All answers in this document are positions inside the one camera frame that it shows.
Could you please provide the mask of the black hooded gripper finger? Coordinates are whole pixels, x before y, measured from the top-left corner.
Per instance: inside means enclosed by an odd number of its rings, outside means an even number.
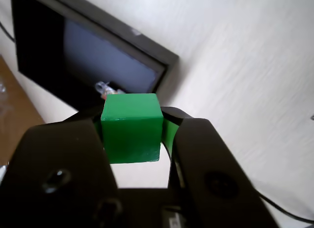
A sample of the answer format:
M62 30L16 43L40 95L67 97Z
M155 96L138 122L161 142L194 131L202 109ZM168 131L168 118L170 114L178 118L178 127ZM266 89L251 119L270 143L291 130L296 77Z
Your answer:
M275 228L260 199L211 122L175 107L162 107L178 126L172 165L180 184L182 209L190 228Z

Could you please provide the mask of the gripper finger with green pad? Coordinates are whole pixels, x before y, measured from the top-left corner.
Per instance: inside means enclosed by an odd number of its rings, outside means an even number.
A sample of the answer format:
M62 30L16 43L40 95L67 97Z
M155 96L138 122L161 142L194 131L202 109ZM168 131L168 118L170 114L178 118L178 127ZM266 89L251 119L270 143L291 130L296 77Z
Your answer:
M0 184L3 228L113 228L117 185L89 119L29 128Z

